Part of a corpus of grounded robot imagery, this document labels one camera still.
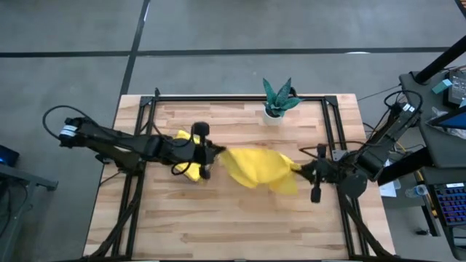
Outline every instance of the white label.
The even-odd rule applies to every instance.
[[[61,130],[60,135],[67,135],[67,136],[73,137],[76,135],[76,133],[73,131],[69,131],[69,130]]]
[[[68,125],[68,124],[66,124],[66,125],[63,127],[63,130],[76,131],[77,129],[78,129],[78,127],[71,126],[71,125]]]
[[[403,111],[406,111],[406,110],[408,110],[410,107],[411,107],[411,105],[410,105],[410,104],[408,104],[408,103],[407,103],[407,104],[405,104],[405,106],[403,107]]]
[[[463,183],[452,183],[452,184],[446,184],[447,188],[452,188],[452,187],[465,187]]]

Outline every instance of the potted plant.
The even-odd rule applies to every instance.
[[[296,97],[296,91],[291,87],[291,78],[278,90],[275,94],[270,83],[263,79],[267,102],[264,104],[264,123],[267,125],[279,125],[285,112],[301,102],[301,99]]]

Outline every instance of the white pot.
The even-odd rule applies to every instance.
[[[264,108],[264,124],[269,125],[269,126],[277,126],[282,124],[283,121],[283,116],[279,117],[271,117],[269,114],[267,114],[265,108]]]

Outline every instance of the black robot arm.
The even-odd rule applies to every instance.
[[[390,106],[390,114],[384,126],[375,131],[356,151],[335,151],[333,159],[326,159],[327,145],[319,144],[315,147],[318,155],[312,156],[317,159],[301,166],[301,170],[295,171],[314,185],[311,193],[312,202],[320,201],[320,182],[337,184],[347,196],[358,198],[366,190],[367,180],[377,181],[390,150],[401,135],[419,120],[421,114],[419,108],[420,106],[415,108],[408,103],[395,102]],[[300,151],[306,153],[304,149],[307,148],[301,148]]]
[[[192,134],[188,140],[169,135],[130,135],[101,127],[87,117],[77,117],[65,120],[58,138],[60,146],[88,147],[98,153],[97,159],[112,159],[118,168],[127,172],[137,170],[142,161],[166,165],[187,162],[200,164],[201,176],[208,179],[207,166],[225,148],[205,138],[209,135],[209,125],[205,122],[193,124],[191,133],[199,136],[200,143],[194,143]]]

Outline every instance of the black cable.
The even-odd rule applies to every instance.
[[[389,94],[387,97],[385,97],[385,99],[384,99],[384,104],[385,104],[388,108],[392,108],[393,104],[392,104],[392,105],[387,104],[387,100],[388,100],[389,98],[391,98],[393,95],[397,95],[397,94],[400,94],[400,93],[403,93],[403,94],[411,93],[411,94],[417,95],[417,97],[419,98],[419,104],[418,104],[418,106],[416,107],[415,112],[413,112],[413,113],[415,114],[417,111],[419,111],[419,110],[421,109],[422,104],[423,104],[423,102],[424,102],[424,100],[422,99],[422,95],[419,94],[419,93],[416,92],[416,91],[411,91],[411,90],[400,90],[400,91],[393,92],[393,93]]]
[[[9,190],[9,188],[8,188],[7,213],[8,213],[7,222],[6,222],[5,225],[3,226],[3,229],[0,231],[0,238],[3,236],[3,234],[4,234],[5,231],[7,230],[8,225],[9,225],[9,221],[10,221],[10,219],[11,219],[11,217],[12,217],[12,192]]]
[[[109,137],[112,137],[116,140],[119,140],[119,139],[127,139],[127,138],[121,138],[117,135],[114,135],[114,134],[111,134],[109,132],[107,132],[105,129],[103,129],[94,119],[92,119],[92,117],[86,115],[83,111],[79,110],[78,108],[75,108],[73,106],[67,106],[67,105],[59,105],[59,106],[54,106],[52,108],[50,108],[49,110],[45,111],[44,115],[42,116],[42,126],[44,126],[44,129],[54,138],[56,139],[60,139],[58,137],[58,135],[54,134],[52,131],[50,131],[49,127],[47,126],[47,123],[46,123],[46,120],[47,120],[47,116],[52,112],[54,111],[55,109],[59,109],[59,108],[68,108],[68,109],[71,109],[73,111],[76,111],[78,113],[80,113],[82,116],[84,116],[85,118],[87,118],[89,121],[91,121],[91,123],[93,125],[95,125],[100,131],[102,131],[103,133],[105,133],[106,135],[108,135]]]
[[[377,127],[379,127],[379,125],[382,123],[382,121],[384,120],[384,117],[388,114],[388,112],[390,112],[390,108],[388,108],[385,113],[382,115],[382,117],[380,118],[379,122],[377,122],[376,126],[373,127],[372,129],[372,132],[371,132],[371,135],[369,135],[369,139],[370,140],[372,138],[372,136],[374,135],[374,133],[376,132],[377,130]]]
[[[356,144],[360,144],[360,145],[363,145],[363,146],[379,146],[377,144],[370,144],[370,143],[364,143],[364,142],[361,142],[361,141],[357,141],[357,140],[345,140],[345,141],[335,141],[333,142],[333,144],[340,144],[340,143],[356,143]],[[303,148],[300,148],[298,149],[301,153],[304,153],[308,156],[312,156],[314,158],[317,158],[316,155],[314,154],[311,154],[309,152],[307,152],[306,150],[310,150],[310,149],[316,149],[318,146],[307,146],[307,147],[303,147]]]
[[[160,132],[160,130],[155,125],[155,123],[152,123],[152,127],[155,129],[155,132],[157,132],[157,134],[163,139],[163,141],[169,143],[170,145],[172,145],[174,147],[184,147],[184,146],[187,146],[189,144],[189,142],[194,143],[194,134],[193,134],[193,129],[194,128],[193,127],[191,127],[191,134],[189,136],[189,139],[183,145],[175,145],[172,141],[169,141],[167,138],[165,138],[165,136],[162,134],[162,132]]]
[[[114,175],[106,178],[104,181],[100,182],[99,183],[99,186],[102,186],[102,184],[104,184],[105,182],[107,182],[108,180],[111,180],[112,178],[116,177],[117,175],[119,175],[121,173],[121,171],[118,171],[117,173],[115,173]]]
[[[360,99],[358,99],[358,102],[359,102],[359,101],[362,101],[362,100],[365,100],[366,98],[372,98],[373,96],[375,96],[375,95],[378,95],[378,94],[382,94],[383,92],[386,92],[386,91],[393,90],[393,89],[395,89],[395,88],[399,87],[400,85],[401,85],[401,84],[398,84],[398,85],[396,85],[396,86],[394,86],[394,87],[391,87],[391,88],[388,88],[388,89],[382,90],[382,91],[380,91],[380,92],[377,92],[377,93],[374,93],[374,94],[372,94],[372,95],[367,95],[367,96],[365,96],[364,98],[360,98]]]
[[[417,145],[415,145],[415,146],[409,146],[409,147],[405,147],[405,150],[407,151],[407,150],[409,150],[409,149],[413,149],[413,148],[416,148],[416,147],[418,147],[418,146],[421,146],[421,147],[423,147],[423,148],[425,147],[425,146],[424,146],[424,145],[422,145],[422,144],[417,144]]]
[[[27,189],[22,183],[20,183],[20,182],[18,182],[18,181],[16,181],[16,180],[9,180],[9,181],[10,181],[10,182],[11,182],[11,181],[12,181],[12,182],[15,182],[17,185],[20,185],[20,186],[23,188],[23,190],[24,190],[24,200],[23,200],[23,202],[21,203],[21,205],[19,206],[19,208],[17,208],[17,209],[13,212],[14,214],[16,214],[16,213],[18,213],[18,212],[21,210],[21,208],[24,206],[24,204],[26,203],[26,200],[28,200],[29,193],[28,193],[28,189]],[[0,218],[3,218],[5,215],[8,215],[8,213],[4,213],[4,214],[0,215]]]
[[[370,124],[365,123],[365,122],[363,122],[363,125],[369,127],[371,130],[375,130],[375,129],[376,129],[375,127],[373,127],[373,126],[371,126]]]
[[[189,167],[191,167],[191,163],[192,163],[192,162],[188,162],[188,165],[187,165],[182,171],[175,172],[176,166],[179,165],[179,164],[183,164],[183,163],[185,163],[185,162],[177,163],[177,164],[174,164],[174,165],[172,166],[172,168],[171,168],[171,170],[170,170],[171,173],[172,173],[172,175],[181,175],[181,174],[184,174],[186,171],[188,171]]]

